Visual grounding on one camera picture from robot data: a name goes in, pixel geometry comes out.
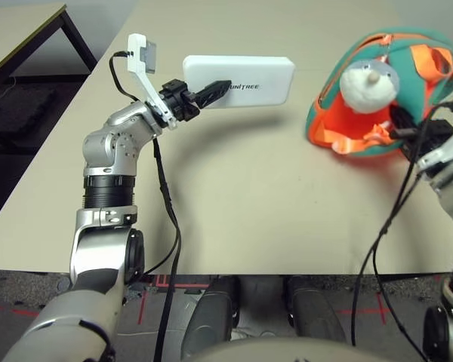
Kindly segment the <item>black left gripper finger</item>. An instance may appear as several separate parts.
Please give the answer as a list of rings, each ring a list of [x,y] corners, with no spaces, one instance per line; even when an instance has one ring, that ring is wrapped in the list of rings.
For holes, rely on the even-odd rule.
[[[195,94],[195,104],[204,109],[212,103],[221,99],[230,89],[232,82],[230,80],[214,81]]]

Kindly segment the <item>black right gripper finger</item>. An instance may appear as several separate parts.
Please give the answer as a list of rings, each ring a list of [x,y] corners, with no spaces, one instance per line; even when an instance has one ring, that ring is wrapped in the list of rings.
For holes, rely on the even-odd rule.
[[[410,128],[410,113],[403,107],[391,107],[390,118],[396,129]]]
[[[414,128],[414,120],[411,114],[401,106],[395,107],[395,127],[397,129]]]

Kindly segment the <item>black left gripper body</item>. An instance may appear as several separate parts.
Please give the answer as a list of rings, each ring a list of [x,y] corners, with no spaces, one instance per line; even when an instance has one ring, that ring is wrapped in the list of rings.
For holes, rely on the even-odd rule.
[[[173,79],[163,84],[159,94],[178,121],[190,121],[200,114],[197,102],[201,93],[189,90],[184,81]]]

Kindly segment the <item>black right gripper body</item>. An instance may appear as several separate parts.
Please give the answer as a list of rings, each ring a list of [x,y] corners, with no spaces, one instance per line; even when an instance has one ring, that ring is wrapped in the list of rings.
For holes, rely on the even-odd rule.
[[[453,127],[445,119],[429,121],[427,130],[421,140],[417,155],[418,138],[421,135],[422,126],[396,128],[391,131],[391,138],[401,142],[401,152],[407,159],[419,159],[445,143],[453,135]]]

